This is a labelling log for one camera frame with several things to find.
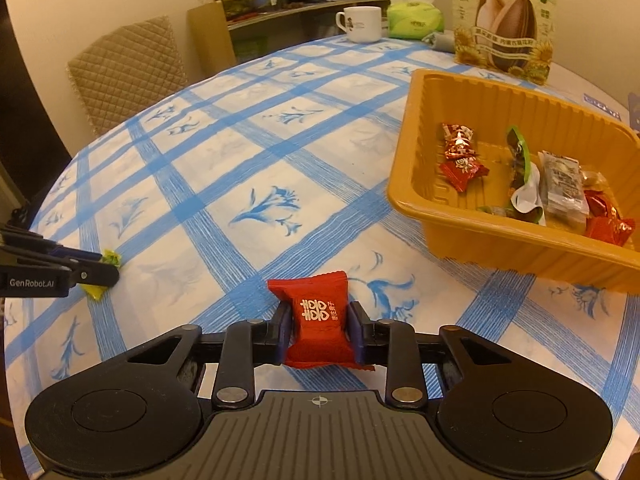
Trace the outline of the yellow green candy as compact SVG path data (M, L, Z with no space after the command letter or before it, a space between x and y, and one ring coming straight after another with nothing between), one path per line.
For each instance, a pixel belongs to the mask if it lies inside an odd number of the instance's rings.
M96 259L82 259L79 286L93 301L100 301L104 294L119 281L122 256L105 249Z

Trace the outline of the large red candy packet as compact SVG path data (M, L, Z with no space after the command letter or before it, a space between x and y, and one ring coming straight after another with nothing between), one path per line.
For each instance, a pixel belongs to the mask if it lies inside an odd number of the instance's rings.
M459 193L466 191L470 181L489 174L489 169L476 156L447 159L439 165L439 169Z

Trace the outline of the green long snack wrapper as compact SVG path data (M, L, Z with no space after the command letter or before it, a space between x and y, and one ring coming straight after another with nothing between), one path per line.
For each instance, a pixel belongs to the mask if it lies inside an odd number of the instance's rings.
M540 171L532 162L528 144L518 127L512 126L506 134L506 144L513 157L513 178L509 186L506 215L538 226L546 224L544 204L540 197Z

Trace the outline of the clear seaweed snack packet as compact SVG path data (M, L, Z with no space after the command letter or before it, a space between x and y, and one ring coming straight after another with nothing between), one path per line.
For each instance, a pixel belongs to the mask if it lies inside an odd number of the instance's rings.
M542 165L542 199L546 211L565 221L583 222L589 214L582 170L577 159L539 152Z

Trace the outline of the red cartoon candy packet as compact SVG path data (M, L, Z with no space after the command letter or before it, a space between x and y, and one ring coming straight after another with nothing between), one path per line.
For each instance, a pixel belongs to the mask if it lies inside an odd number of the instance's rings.
M624 218L605 192L587 190L589 207L585 236L623 247L636 229L636 220Z

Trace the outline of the red double happiness packet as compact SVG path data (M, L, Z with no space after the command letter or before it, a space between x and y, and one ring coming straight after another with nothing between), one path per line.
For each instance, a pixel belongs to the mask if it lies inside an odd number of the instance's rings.
M358 364L346 335L348 278L335 271L292 280L269 280L267 286L278 299L292 306L293 342L284 364L305 368L339 365L354 370L373 370Z

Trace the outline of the red patterned candy packet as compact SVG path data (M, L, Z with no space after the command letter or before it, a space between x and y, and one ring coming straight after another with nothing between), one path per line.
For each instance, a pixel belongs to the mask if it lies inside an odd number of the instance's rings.
M447 160L457 160L475 156L474 131L465 125L442 123L444 155Z

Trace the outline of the clear brown candy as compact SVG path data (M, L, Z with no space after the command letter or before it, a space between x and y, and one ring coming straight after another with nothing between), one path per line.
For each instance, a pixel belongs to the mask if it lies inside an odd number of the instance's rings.
M582 170L582 187L585 190L603 192L608 187L608 181L599 171Z

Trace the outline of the orange plastic tray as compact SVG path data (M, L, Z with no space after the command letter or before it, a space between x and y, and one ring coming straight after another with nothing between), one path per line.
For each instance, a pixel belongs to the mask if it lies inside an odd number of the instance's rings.
M473 130L478 158L489 170L463 193L440 169L446 124ZM615 246L552 218L536 226L487 213L508 202L513 157L506 134L512 127L534 155L567 156L600 172L623 217L638 219L639 138L629 128L537 91L434 70L416 70L411 78L388 181L390 203L421 222L427 248L438 258L638 294L637 234Z

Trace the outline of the blue checked tablecloth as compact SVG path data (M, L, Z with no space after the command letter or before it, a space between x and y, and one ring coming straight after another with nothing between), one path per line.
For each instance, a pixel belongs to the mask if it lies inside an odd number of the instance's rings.
M343 270L372 318L458 324L600 393L615 429L598 469L618 478L639 437L639 301L428 252L386 198L418 68L463 72L416 42L314 41L194 84L80 151L32 229L111 249L122 270L100 300L74 288L6 303L15 431L58 380L182 324L266 318L270 278Z

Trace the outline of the quilted brown chair left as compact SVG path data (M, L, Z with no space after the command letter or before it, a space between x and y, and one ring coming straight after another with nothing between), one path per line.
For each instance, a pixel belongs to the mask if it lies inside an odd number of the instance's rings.
M66 65L96 136L188 85L169 18L119 27Z

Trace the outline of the wooden shelf unit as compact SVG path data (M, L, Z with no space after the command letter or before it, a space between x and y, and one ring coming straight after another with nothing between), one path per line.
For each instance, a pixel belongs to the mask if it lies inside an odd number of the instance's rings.
M232 66L281 49L339 35L335 14L352 6L385 10L390 0L326 0L295 3L283 10L254 13L229 22L220 2L186 11L186 22L201 71L213 76Z

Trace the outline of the blue white tissue packet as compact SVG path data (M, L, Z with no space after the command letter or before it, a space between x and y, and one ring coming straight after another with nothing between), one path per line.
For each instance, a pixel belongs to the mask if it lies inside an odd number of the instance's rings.
M607 106L605 103L599 101L593 96L585 93L582 98L587 104L593 106L597 110L600 110L600 112L607 114L608 116L611 116L617 120L622 120L622 116L620 116L620 113L617 110L613 110L611 107Z

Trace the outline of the green tissue pack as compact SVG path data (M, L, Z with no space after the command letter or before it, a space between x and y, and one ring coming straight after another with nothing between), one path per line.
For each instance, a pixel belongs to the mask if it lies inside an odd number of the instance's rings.
M390 38L422 40L445 30L444 14L434 0L390 0L386 15Z

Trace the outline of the sunflower seed snack box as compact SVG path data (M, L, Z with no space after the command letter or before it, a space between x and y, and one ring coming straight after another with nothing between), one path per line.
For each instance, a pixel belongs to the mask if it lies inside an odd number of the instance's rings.
M542 86L554 52L555 3L452 0L456 60Z

